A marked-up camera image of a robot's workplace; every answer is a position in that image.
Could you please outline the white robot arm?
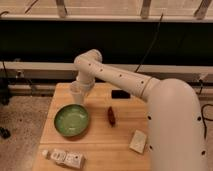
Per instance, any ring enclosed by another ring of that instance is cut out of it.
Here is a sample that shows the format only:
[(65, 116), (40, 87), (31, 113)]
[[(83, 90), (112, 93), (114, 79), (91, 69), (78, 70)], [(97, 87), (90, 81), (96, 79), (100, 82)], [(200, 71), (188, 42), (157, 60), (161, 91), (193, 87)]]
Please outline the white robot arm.
[(83, 92), (99, 78), (147, 103), (151, 171), (208, 171), (200, 102), (189, 84), (106, 65), (96, 49), (77, 56), (74, 65)]

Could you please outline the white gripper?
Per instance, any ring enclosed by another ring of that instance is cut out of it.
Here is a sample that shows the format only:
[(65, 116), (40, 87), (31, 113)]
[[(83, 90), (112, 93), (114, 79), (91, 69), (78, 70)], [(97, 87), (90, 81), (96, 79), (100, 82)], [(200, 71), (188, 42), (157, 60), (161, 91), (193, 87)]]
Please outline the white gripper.
[(78, 87), (83, 91), (90, 91), (95, 85), (95, 78), (84, 73), (79, 73), (76, 81)]

